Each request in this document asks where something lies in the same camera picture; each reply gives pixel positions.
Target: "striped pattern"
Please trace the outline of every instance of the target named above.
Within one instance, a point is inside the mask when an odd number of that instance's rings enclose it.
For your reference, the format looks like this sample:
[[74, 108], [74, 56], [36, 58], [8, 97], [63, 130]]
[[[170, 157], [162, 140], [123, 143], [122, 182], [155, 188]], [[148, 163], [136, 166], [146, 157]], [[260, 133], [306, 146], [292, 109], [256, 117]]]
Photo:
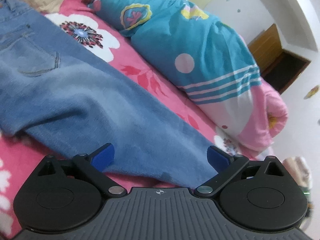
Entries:
[[260, 70], [257, 64], [254, 64], [206, 82], [179, 88], [184, 90], [192, 101], [200, 105], [237, 97], [250, 87], [260, 84]]

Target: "white stripe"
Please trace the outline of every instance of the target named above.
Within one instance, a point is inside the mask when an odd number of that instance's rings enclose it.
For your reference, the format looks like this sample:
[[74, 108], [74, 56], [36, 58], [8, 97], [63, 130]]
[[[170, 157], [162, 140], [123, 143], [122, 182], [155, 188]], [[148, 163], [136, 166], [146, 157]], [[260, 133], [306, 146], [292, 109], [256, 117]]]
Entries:
[[195, 92], [189, 92], [187, 93], [188, 96], [192, 96], [192, 95], [200, 95], [200, 94], [204, 94], [204, 93], [208, 93], [208, 92], [213, 92], [213, 91], [216, 91], [216, 90], [219, 90], [219, 89], [222, 89], [222, 88], [226, 88], [228, 86], [231, 86], [233, 84], [236, 84], [238, 82], [241, 82], [243, 79], [245, 79], [246, 77], [250, 76], [250, 75], [254, 75], [254, 74], [257, 74], [259, 73], [259, 70], [256, 70], [254, 72], [250, 72], [250, 73], [247, 73], [245, 74], [242, 78], [239, 78], [237, 80], [234, 80], [234, 81], [231, 81], [229, 83], [226, 83], [224, 85], [221, 85], [219, 87], [216, 87], [216, 88], [211, 88], [211, 89], [206, 89], [206, 90], [202, 90], [202, 91], [195, 91]]
[[190, 84], [190, 85], [187, 85], [187, 86], [178, 86], [178, 88], [188, 89], [188, 88], [193, 88], [193, 87], [201, 87], [201, 86], [204, 86], [204, 85], [209, 85], [209, 84], [212, 84], [212, 83], [215, 83], [217, 81], [223, 80], [225, 78], [231, 77], [231, 76], [233, 76], [235, 74], [241, 73], [243, 71], [246, 71], [246, 70], [248, 70], [250, 68], [254, 68], [254, 67], [257, 67], [257, 64], [254, 64], [254, 65], [251, 65], [251, 66], [247, 66], [247, 67], [235, 70], [235, 71], [233, 71], [231, 73], [225, 74], [225, 75], [223, 75], [221, 77], [218, 77], [218, 78], [215, 78], [215, 79], [212, 79], [212, 80], [209, 80], [209, 81], [200, 82], [200, 83], [196, 83], [196, 84]]
[[225, 92], [225, 93], [223, 93], [221, 95], [207, 97], [207, 98], [197, 98], [197, 99], [191, 99], [191, 100], [194, 101], [194, 102], [201, 102], [201, 101], [207, 101], [207, 100], [211, 100], [211, 99], [222, 98], [222, 97], [225, 97], [225, 96], [227, 96], [229, 94], [232, 94], [232, 93], [235, 93], [235, 92], [239, 92], [242, 88], [248, 86], [251, 82], [255, 82], [255, 81], [260, 81], [260, 77], [254, 78], [254, 79], [250, 80], [248, 83], [241, 85], [237, 89], [230, 90], [230, 91]]

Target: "crosshair symbol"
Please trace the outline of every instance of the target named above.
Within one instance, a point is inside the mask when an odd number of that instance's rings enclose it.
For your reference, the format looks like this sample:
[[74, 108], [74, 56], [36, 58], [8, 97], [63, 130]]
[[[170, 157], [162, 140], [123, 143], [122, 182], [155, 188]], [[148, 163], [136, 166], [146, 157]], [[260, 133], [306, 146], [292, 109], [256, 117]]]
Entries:
[[163, 193], [165, 193], [165, 191], [163, 191], [162, 189], [158, 189], [157, 191], [155, 191], [157, 194], [161, 195]]

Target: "pink polka dot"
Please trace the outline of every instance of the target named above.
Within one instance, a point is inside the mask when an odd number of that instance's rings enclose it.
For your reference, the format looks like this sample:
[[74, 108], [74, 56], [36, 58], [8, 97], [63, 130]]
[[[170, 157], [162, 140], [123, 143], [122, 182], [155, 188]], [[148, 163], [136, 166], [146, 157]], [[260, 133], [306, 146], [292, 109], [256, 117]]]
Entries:
[[95, 12], [98, 12], [101, 10], [101, 1], [100, 0], [94, 0], [93, 1], [93, 10]]

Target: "pink blanket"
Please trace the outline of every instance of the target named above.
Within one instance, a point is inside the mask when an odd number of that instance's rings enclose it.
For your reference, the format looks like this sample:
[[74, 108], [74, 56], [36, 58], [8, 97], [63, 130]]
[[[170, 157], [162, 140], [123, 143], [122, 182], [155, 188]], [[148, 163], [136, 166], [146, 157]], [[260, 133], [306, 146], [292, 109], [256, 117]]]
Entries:
[[[64, 31], [81, 42], [87, 49], [109, 62], [114, 68], [133, 81], [140, 84], [169, 109], [192, 125], [206, 138], [225, 152], [243, 154], [251, 159], [259, 158], [253, 152], [229, 138], [218, 128], [186, 95], [168, 82], [152, 66], [130, 46], [130, 42], [113, 30], [105, 22], [96, 17], [92, 10], [81, 3], [81, 0], [65, 0], [59, 14], [47, 17]], [[78, 27], [87, 31], [86, 39], [76, 35]], [[266, 84], [271, 104], [280, 104], [279, 96]], [[281, 129], [281, 119], [277, 117], [278, 107], [270, 107], [274, 113], [272, 129], [276, 134]], [[13, 199], [36, 165], [46, 154], [52, 152], [28, 136], [21, 138], [0, 138], [0, 231], [8, 237], [13, 237], [20, 230], [20, 225], [12, 209]], [[171, 187], [150, 178], [129, 177], [109, 174], [117, 183], [128, 191], [131, 187]]]

